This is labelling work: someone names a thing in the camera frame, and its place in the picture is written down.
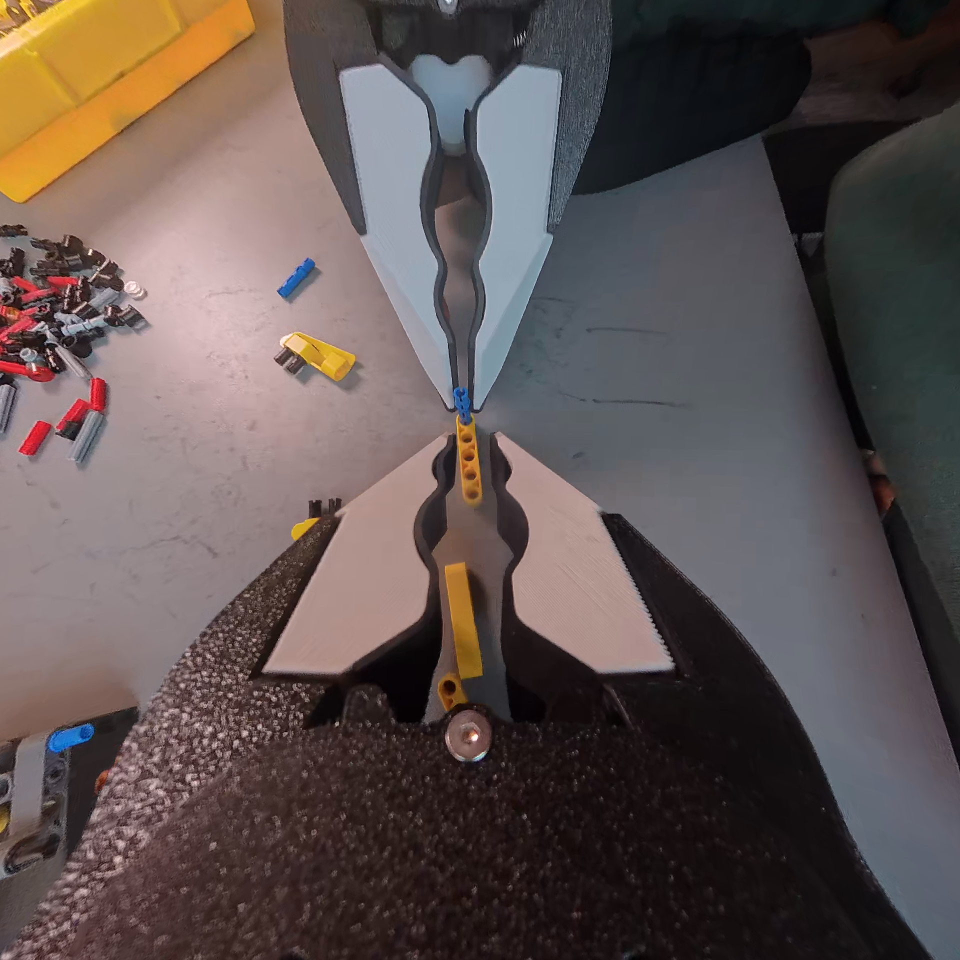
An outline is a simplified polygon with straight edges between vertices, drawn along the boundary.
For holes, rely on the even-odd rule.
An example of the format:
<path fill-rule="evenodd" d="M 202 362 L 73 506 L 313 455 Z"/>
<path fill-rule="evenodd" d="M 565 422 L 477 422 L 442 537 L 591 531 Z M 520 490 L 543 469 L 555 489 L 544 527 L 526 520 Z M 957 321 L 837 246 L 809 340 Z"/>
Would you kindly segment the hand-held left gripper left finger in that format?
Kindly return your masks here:
<path fill-rule="evenodd" d="M 425 620 L 454 461 L 454 438 L 441 435 L 337 512 L 266 659 L 267 676 L 345 675 Z"/>

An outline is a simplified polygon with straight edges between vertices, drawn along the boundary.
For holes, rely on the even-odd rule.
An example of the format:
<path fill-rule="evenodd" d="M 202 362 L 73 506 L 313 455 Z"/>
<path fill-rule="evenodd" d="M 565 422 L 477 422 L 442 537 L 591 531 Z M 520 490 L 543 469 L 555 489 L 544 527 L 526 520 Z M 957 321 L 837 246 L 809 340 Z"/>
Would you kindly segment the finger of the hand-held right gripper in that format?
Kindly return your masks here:
<path fill-rule="evenodd" d="M 553 241 L 548 214 L 561 92 L 559 71 L 521 64 L 469 115 L 469 154 L 486 210 L 472 265 L 477 307 L 467 345 L 476 411 L 503 368 Z"/>
<path fill-rule="evenodd" d="M 426 376 L 452 409 L 457 362 L 441 306 L 447 265 L 432 221 L 442 172 L 436 112 L 390 63 L 345 69 L 339 83 L 363 246 Z"/>

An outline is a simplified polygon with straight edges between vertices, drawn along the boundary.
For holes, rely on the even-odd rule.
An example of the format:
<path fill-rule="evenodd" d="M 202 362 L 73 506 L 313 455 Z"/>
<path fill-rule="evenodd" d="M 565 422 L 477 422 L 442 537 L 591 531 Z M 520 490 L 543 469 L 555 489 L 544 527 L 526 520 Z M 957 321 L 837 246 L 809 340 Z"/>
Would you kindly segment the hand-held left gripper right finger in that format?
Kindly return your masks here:
<path fill-rule="evenodd" d="M 673 657 L 600 506 L 504 433 L 490 438 L 497 532 L 509 547 L 501 649 L 512 677 L 671 674 Z"/>

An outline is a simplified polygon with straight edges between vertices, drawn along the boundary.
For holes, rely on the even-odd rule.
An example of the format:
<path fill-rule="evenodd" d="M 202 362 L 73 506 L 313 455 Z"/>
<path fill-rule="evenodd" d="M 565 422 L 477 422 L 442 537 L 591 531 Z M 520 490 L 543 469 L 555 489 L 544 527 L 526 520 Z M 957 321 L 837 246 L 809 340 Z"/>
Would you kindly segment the pile of small lego connectors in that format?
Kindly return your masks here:
<path fill-rule="evenodd" d="M 32 459 L 51 437 L 70 444 L 69 461 L 84 467 L 106 426 L 110 387 L 89 360 L 112 331 L 147 326 L 138 303 L 146 289 L 114 259 L 73 234 L 34 235 L 18 222 L 1 225 L 1 432 L 6 436 L 20 388 L 69 374 L 85 393 L 56 423 L 39 419 L 18 453 Z"/>

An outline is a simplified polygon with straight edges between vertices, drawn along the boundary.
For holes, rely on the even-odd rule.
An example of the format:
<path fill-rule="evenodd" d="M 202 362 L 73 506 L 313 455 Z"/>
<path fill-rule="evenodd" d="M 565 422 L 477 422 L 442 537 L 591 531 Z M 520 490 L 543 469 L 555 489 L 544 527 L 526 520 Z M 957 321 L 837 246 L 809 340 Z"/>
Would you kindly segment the black and yellow lego assembly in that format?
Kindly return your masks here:
<path fill-rule="evenodd" d="M 2 741 L 2 883 L 73 852 L 99 778 L 113 767 L 138 717 L 133 706 Z"/>

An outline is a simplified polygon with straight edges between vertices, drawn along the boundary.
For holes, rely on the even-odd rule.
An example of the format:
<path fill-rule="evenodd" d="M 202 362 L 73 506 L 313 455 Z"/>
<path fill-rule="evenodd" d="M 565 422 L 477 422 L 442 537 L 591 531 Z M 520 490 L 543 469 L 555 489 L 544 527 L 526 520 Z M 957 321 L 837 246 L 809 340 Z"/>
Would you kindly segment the heap of grey blue lego parts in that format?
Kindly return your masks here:
<path fill-rule="evenodd" d="M 51 34 L 65 27 L 82 4 L 80 1 L 2 1 L 1 40 Z"/>

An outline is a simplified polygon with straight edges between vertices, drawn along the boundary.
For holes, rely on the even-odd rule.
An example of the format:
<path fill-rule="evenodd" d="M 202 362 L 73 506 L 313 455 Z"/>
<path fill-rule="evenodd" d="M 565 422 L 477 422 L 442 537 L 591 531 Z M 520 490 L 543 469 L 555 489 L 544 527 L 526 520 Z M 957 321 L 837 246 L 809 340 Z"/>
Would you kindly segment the person's right hand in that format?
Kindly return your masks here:
<path fill-rule="evenodd" d="M 484 230 L 486 210 L 475 195 L 472 175 L 465 156 L 442 155 L 434 219 L 440 248 L 446 254 L 473 249 Z"/>

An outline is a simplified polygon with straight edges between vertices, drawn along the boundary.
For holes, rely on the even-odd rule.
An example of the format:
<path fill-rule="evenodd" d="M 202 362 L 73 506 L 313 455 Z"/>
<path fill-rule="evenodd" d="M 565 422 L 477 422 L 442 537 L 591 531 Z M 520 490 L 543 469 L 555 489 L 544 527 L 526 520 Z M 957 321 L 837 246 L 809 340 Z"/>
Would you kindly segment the yellow plastic bin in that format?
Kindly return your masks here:
<path fill-rule="evenodd" d="M 23 203 L 246 41 L 246 1 L 79 1 L 1 41 L 1 189 Z"/>

